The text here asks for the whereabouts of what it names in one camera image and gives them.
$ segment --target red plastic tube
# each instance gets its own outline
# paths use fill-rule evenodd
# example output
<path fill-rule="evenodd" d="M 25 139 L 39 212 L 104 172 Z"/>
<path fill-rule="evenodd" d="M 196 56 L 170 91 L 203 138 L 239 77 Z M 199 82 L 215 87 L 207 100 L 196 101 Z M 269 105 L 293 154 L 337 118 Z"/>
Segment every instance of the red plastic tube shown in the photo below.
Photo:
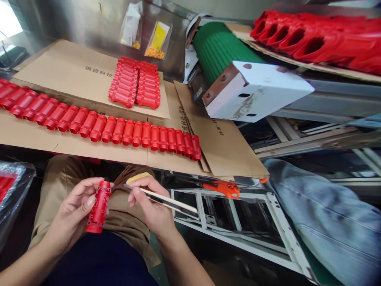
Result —
<path fill-rule="evenodd" d="M 193 146 L 193 151 L 194 154 L 192 156 L 193 161 L 199 161 L 201 160 L 201 147 L 200 147 L 200 140 L 197 135 L 192 135 L 191 138 L 192 140 L 192 146 Z"/>
<path fill-rule="evenodd" d="M 77 115 L 78 111 L 79 111 L 79 107 L 76 107 L 75 105 L 70 106 L 69 109 L 64 114 L 64 116 L 58 122 L 57 129 L 60 130 L 61 132 L 66 132 L 69 128 L 70 123 L 73 121 L 73 119 Z"/>
<path fill-rule="evenodd" d="M 22 98 L 20 98 L 15 105 L 10 110 L 10 113 L 12 113 L 16 118 L 23 119 L 23 113 L 26 108 L 29 108 L 29 106 L 33 105 L 33 102 L 38 97 L 38 93 L 29 90 L 26 94 L 23 95 Z"/>
<path fill-rule="evenodd" d="M 99 183 L 95 195 L 95 205 L 89 215 L 87 221 L 86 232 L 102 233 L 104 221 L 106 220 L 108 201 L 111 196 L 110 182 L 102 181 Z"/>
<path fill-rule="evenodd" d="M 150 145 L 151 145 L 151 123 L 145 122 L 143 124 L 142 147 L 148 148 Z"/>
<path fill-rule="evenodd" d="M 44 125 L 49 130 L 56 130 L 58 122 L 65 115 L 66 111 L 69 109 L 69 106 L 65 103 L 60 103 L 57 108 L 52 112 L 52 114 L 46 119 Z"/>
<path fill-rule="evenodd" d="M 176 152 L 176 135 L 175 130 L 173 128 L 167 128 L 168 134 L 168 152 L 173 153 Z"/>
<path fill-rule="evenodd" d="M 159 126 L 153 125 L 151 127 L 151 150 L 156 151 L 159 149 L 159 139 L 160 139 L 160 132 L 159 132 Z"/>
<path fill-rule="evenodd" d="M 69 125 L 70 133 L 77 134 L 88 115 L 89 115 L 89 110 L 85 107 L 82 107 Z"/>
<path fill-rule="evenodd" d="M 132 135 L 132 146 L 139 147 L 142 143 L 143 123 L 136 121 L 134 125 L 134 133 Z"/>
<path fill-rule="evenodd" d="M 83 123 L 82 127 L 79 130 L 79 134 L 82 138 L 89 137 L 90 132 L 92 128 L 94 127 L 94 124 L 97 118 L 98 118 L 98 113 L 96 113 L 95 111 L 89 112 L 85 122 Z"/>
<path fill-rule="evenodd" d="M 13 105 L 16 104 L 16 102 L 28 91 L 30 90 L 29 87 L 22 87 L 11 94 L 9 94 L 7 97 L 5 97 L 1 102 L 0 102 L 0 107 L 4 108 L 6 110 L 11 110 Z"/>
<path fill-rule="evenodd" d="M 131 144 L 133 133 L 134 133 L 134 121 L 127 120 L 126 126 L 124 127 L 124 131 L 123 131 L 123 137 L 122 137 L 123 145 L 128 146 Z"/>
<path fill-rule="evenodd" d="M 168 150 L 168 134 L 167 134 L 167 128 L 166 127 L 160 127 L 160 152 L 165 152 Z"/>
<path fill-rule="evenodd" d="M 191 135 L 188 132 L 183 133 L 184 144 L 185 144 L 185 157 L 191 158 L 194 154 Z"/>
<path fill-rule="evenodd" d="M 90 133 L 90 140 L 92 142 L 98 142 L 102 136 L 103 129 L 106 125 L 107 117 L 104 115 L 99 115 L 95 121 L 94 127 Z"/>
<path fill-rule="evenodd" d="M 49 96 L 47 96 L 44 93 L 41 93 L 36 100 L 34 100 L 27 108 L 25 108 L 24 113 L 22 115 L 15 115 L 17 118 L 22 119 L 23 117 L 28 119 L 29 121 L 33 121 L 35 118 L 36 114 L 40 109 L 48 102 L 50 99 Z"/>
<path fill-rule="evenodd" d="M 9 94 L 12 92 L 18 90 L 20 87 L 17 84 L 11 83 L 2 89 L 0 89 L 0 100 L 3 100 L 6 98 Z"/>
<path fill-rule="evenodd" d="M 126 121 L 123 118 L 118 118 L 115 124 L 114 132 L 112 134 L 112 143 L 119 144 L 122 142 L 125 125 L 126 125 Z"/>
<path fill-rule="evenodd" d="M 184 137 L 183 132 L 181 130 L 175 130 L 176 135 L 176 153 L 179 155 L 182 155 L 185 153 L 185 143 L 184 143 Z"/>
<path fill-rule="evenodd" d="M 116 117 L 109 116 L 102 132 L 102 142 L 109 143 L 116 125 Z"/>

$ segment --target metal frame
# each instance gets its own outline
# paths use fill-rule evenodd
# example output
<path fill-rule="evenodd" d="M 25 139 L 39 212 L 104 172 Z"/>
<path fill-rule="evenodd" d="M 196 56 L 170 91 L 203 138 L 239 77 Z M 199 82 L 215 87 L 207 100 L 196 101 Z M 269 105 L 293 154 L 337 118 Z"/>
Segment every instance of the metal frame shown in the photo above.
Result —
<path fill-rule="evenodd" d="M 240 199 L 245 201 L 253 201 L 265 203 L 269 209 L 274 224 L 284 243 L 284 247 L 272 244 L 258 239 L 258 235 L 253 232 L 242 231 L 242 226 L 237 214 L 237 210 L 233 199 L 229 199 L 229 206 L 234 218 L 237 231 L 233 232 L 220 228 L 218 226 L 206 223 L 204 205 L 202 197 L 225 197 L 222 193 L 210 191 L 208 189 L 170 189 L 171 198 L 175 199 L 175 192 L 189 193 L 196 196 L 198 215 L 200 221 L 189 218 L 178 218 L 175 212 L 172 212 L 174 220 L 185 226 L 213 236 L 219 240 L 227 242 L 231 245 L 239 247 L 255 255 L 261 256 L 274 263 L 282 265 L 290 270 L 298 272 L 306 276 L 311 282 L 316 281 L 311 267 L 308 263 L 300 245 L 291 230 L 291 227 L 279 206 L 279 203 L 271 192 L 263 193 L 240 193 Z"/>

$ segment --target yellow small parts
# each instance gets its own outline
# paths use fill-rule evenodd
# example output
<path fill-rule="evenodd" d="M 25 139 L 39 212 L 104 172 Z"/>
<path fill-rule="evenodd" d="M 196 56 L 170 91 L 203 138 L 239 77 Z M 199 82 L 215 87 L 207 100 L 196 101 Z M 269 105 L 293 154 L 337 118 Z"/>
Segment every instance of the yellow small parts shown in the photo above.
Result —
<path fill-rule="evenodd" d="M 150 46 L 147 48 L 145 56 L 149 56 L 152 58 L 158 58 L 158 59 L 162 60 L 162 59 L 164 59 L 165 54 L 162 50 L 157 51 L 154 47 Z"/>

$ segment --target finger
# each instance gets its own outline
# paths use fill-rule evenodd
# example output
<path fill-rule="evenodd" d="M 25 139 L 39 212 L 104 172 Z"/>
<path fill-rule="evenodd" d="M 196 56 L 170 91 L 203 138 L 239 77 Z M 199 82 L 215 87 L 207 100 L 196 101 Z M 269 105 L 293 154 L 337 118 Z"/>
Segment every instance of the finger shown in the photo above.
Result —
<path fill-rule="evenodd" d="M 159 195 L 163 195 L 165 197 L 170 197 L 168 191 L 166 189 L 164 189 L 158 181 L 156 181 L 153 177 L 151 176 L 146 176 L 146 177 L 143 177 L 135 182 L 132 182 L 129 184 L 129 186 L 131 188 L 134 188 L 134 187 L 144 187 L 144 186 L 147 186 L 148 188 L 150 188 L 151 191 L 155 192 L 155 193 L 158 193 Z"/>

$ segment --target red plastic housing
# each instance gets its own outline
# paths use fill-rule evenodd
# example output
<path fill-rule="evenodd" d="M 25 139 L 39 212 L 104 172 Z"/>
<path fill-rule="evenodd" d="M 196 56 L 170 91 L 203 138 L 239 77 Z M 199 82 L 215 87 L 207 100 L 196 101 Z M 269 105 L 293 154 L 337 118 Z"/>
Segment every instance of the red plastic housing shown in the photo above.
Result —
<path fill-rule="evenodd" d="M 134 133 L 132 135 L 132 146 L 139 147 L 142 143 L 143 123 L 136 121 L 134 125 Z"/>
<path fill-rule="evenodd" d="M 28 119 L 29 121 L 33 121 L 37 112 L 40 111 L 40 109 L 48 102 L 49 99 L 50 99 L 49 96 L 47 96 L 44 93 L 41 93 L 27 108 L 24 108 L 25 111 L 22 113 L 22 115 L 15 115 L 15 116 L 20 119 L 24 117 Z"/>
<path fill-rule="evenodd" d="M 79 111 L 79 107 L 76 107 L 75 105 L 70 106 L 69 109 L 64 114 L 64 116 L 58 122 L 57 129 L 60 130 L 61 132 L 66 132 L 69 128 L 70 123 L 78 114 L 78 111 Z"/>
<path fill-rule="evenodd" d="M 128 146 L 132 142 L 132 135 L 134 133 L 134 121 L 127 120 L 123 131 L 122 144 Z"/>
<path fill-rule="evenodd" d="M 56 110 L 46 119 L 44 126 L 51 131 L 56 130 L 58 122 L 65 115 L 66 111 L 69 109 L 68 105 L 65 103 L 60 103 Z"/>
<path fill-rule="evenodd" d="M 112 143 L 119 144 L 122 142 L 125 125 L 126 125 L 126 121 L 123 118 L 118 118 L 115 124 L 114 132 L 112 134 Z"/>
<path fill-rule="evenodd" d="M 183 132 L 181 130 L 175 130 L 176 135 L 176 154 L 182 155 L 185 153 L 185 143 L 184 143 L 184 137 Z"/>
<path fill-rule="evenodd" d="M 98 118 L 98 113 L 96 113 L 95 111 L 89 112 L 85 122 L 83 123 L 82 127 L 79 130 L 79 134 L 82 138 L 89 137 L 90 132 L 92 128 L 94 127 L 94 124 L 97 118 Z"/>
<path fill-rule="evenodd" d="M 90 133 L 90 140 L 92 142 L 98 142 L 100 140 L 100 137 L 102 136 L 102 132 L 106 125 L 106 122 L 107 122 L 106 116 L 104 115 L 98 116 L 94 124 L 94 127 L 92 128 L 92 131 Z"/>
<path fill-rule="evenodd" d="M 156 151 L 159 149 L 160 132 L 159 126 L 152 125 L 151 127 L 151 150 Z"/>
<path fill-rule="evenodd" d="M 168 152 L 173 153 L 176 152 L 176 135 L 175 130 L 173 128 L 167 128 L 167 134 L 168 134 Z"/>
<path fill-rule="evenodd" d="M 115 124 L 116 124 L 116 117 L 109 116 L 107 118 L 106 125 L 103 129 L 103 132 L 102 132 L 101 138 L 102 138 L 103 143 L 109 143 L 111 141 L 111 137 L 112 137 L 112 134 L 114 132 Z"/>
<path fill-rule="evenodd" d="M 151 123 L 145 122 L 143 124 L 142 147 L 148 148 L 150 145 L 151 145 Z"/>
<path fill-rule="evenodd" d="M 93 206 L 89 220 L 87 221 L 86 232 L 101 233 L 106 220 L 108 201 L 111 196 L 110 182 L 102 181 L 96 190 L 96 202 Z"/>
<path fill-rule="evenodd" d="M 87 108 L 85 107 L 80 108 L 77 115 L 74 117 L 73 121 L 69 125 L 70 133 L 77 134 L 88 115 L 89 115 L 89 110 Z"/>
<path fill-rule="evenodd" d="M 16 118 L 23 119 L 23 113 L 26 108 L 29 108 L 33 104 L 33 102 L 38 97 L 38 93 L 29 90 L 26 94 L 24 94 L 15 105 L 10 110 L 10 113 L 12 113 Z"/>
<path fill-rule="evenodd" d="M 11 110 L 11 108 L 13 107 L 13 105 L 15 105 L 15 103 L 24 95 L 26 94 L 28 91 L 30 90 L 29 87 L 22 87 L 14 92 L 12 92 L 11 94 L 9 94 L 8 96 L 6 96 L 3 100 L 1 100 L 0 102 L 0 107 L 1 108 L 4 108 L 6 110 Z"/>

